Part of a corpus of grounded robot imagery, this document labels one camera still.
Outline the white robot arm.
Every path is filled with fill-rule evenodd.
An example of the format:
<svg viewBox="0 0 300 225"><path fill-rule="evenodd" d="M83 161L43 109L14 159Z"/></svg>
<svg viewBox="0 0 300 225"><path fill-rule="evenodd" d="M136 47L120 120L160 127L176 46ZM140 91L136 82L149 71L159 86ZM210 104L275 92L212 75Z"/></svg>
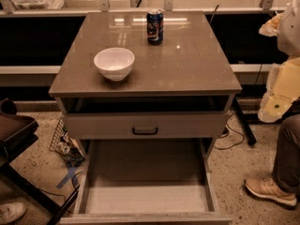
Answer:
<svg viewBox="0 0 300 225"><path fill-rule="evenodd" d="M258 118L274 123L300 98L300 0L292 0L283 13L266 22L261 35L277 38L277 48L288 55L282 64L273 64Z"/></svg>

